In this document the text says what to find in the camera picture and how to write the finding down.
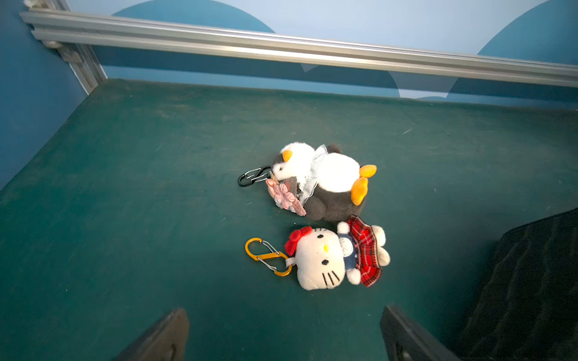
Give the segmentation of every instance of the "metal extrusion bar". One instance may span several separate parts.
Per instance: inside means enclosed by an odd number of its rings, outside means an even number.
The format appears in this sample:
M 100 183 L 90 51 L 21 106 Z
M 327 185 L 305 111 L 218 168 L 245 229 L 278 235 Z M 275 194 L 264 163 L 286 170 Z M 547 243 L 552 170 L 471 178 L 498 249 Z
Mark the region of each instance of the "metal extrusion bar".
M 20 14 L 38 40 L 578 87 L 578 66 L 298 38 L 59 10 Z

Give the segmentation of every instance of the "blue wall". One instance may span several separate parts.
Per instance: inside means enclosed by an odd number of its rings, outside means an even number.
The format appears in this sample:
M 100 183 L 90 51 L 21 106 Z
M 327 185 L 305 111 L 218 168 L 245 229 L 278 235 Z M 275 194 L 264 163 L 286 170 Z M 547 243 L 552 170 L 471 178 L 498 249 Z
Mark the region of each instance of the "blue wall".
M 69 0 L 74 11 L 578 65 L 577 0 Z M 578 108 L 575 88 L 98 48 L 109 77 Z
M 23 10 L 21 0 L 0 1 L 0 189 L 86 97 L 68 64 L 32 37 Z

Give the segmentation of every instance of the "hello kitty head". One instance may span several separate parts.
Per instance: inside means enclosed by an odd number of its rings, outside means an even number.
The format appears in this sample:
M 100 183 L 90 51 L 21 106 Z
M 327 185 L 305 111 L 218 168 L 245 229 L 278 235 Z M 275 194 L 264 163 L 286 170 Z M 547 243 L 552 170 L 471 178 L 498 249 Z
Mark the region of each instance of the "hello kitty head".
M 325 228 L 303 227 L 291 233 L 285 249 L 289 256 L 295 254 L 297 279 L 306 290 L 332 289 L 343 281 L 345 263 L 336 233 Z

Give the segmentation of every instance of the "red plaid skirt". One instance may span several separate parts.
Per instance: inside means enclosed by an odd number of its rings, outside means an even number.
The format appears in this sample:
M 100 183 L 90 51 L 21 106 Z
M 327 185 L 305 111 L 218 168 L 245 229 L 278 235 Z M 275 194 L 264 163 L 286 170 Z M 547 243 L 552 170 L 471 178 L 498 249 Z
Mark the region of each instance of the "red plaid skirt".
M 377 261 L 377 240 L 371 226 L 365 224 L 359 216 L 352 215 L 347 220 L 349 234 L 355 240 L 357 248 L 357 268 L 361 272 L 361 282 L 371 287 L 381 276 L 381 267 Z

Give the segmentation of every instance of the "orange carabiner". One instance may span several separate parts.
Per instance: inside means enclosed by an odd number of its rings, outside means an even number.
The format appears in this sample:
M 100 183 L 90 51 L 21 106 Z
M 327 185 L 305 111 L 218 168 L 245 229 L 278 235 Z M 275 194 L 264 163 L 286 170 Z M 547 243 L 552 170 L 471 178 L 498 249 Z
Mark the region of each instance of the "orange carabiner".
M 265 253 L 262 255 L 254 255 L 249 251 L 249 244 L 253 243 L 253 242 L 259 242 L 264 244 L 270 251 L 271 253 Z M 293 268 L 293 265 L 289 265 L 289 267 L 283 271 L 283 272 L 279 272 L 277 271 L 277 267 L 271 266 L 270 264 L 268 264 L 267 262 L 265 262 L 265 259 L 270 259 L 270 258 L 284 258 L 284 259 L 288 259 L 289 257 L 287 257 L 283 252 L 279 252 L 278 250 L 276 250 L 271 243 L 267 242 L 267 241 L 263 241 L 260 238 L 251 238 L 250 240 L 247 241 L 247 243 L 245 243 L 245 252 L 247 252 L 247 254 L 249 255 L 249 257 L 253 258 L 254 260 L 260 260 L 261 262 L 263 262 L 263 264 L 265 266 L 267 266 L 268 269 L 272 270 L 277 276 L 279 277 L 285 277 L 286 275 L 291 273 L 291 269 Z

